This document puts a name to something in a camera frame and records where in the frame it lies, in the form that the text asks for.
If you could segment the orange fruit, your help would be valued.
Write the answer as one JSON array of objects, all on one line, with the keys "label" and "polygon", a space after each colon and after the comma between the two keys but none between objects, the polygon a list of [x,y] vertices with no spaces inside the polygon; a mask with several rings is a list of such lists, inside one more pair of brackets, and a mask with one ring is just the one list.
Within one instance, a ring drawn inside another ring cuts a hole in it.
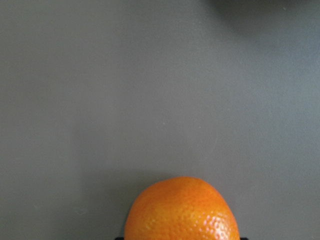
[{"label": "orange fruit", "polygon": [[223,196],[189,176],[157,182],[142,191],[128,213],[126,240],[239,240],[236,218]]}]

